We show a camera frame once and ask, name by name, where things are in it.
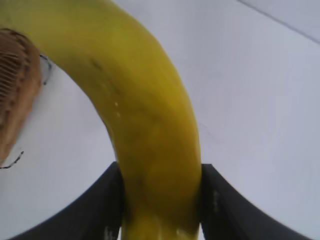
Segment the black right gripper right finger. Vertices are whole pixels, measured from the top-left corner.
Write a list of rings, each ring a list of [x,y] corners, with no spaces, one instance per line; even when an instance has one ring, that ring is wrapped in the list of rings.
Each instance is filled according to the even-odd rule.
[[[206,240],[306,240],[243,197],[213,167],[203,163],[200,224]]]

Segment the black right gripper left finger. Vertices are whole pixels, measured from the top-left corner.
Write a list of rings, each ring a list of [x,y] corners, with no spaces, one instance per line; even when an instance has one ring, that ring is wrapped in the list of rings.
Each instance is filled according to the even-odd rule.
[[[16,240],[116,240],[124,213],[124,185],[113,162],[75,201]]]

